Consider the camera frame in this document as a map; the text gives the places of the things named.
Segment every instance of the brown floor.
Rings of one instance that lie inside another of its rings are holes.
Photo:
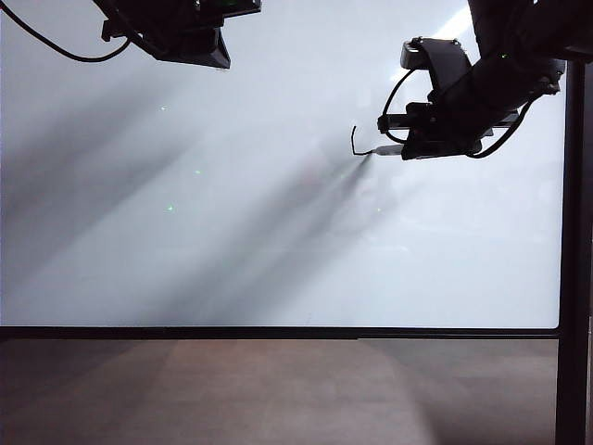
[[[552,445],[555,341],[0,344],[3,445]]]

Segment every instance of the white wall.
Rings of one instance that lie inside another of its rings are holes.
[[[73,52],[118,45],[90,0],[11,3]],[[554,327],[563,95],[488,160],[349,153],[354,123],[386,142],[401,43],[463,7],[271,0],[227,21],[231,71],[83,65],[5,19],[2,323]]]

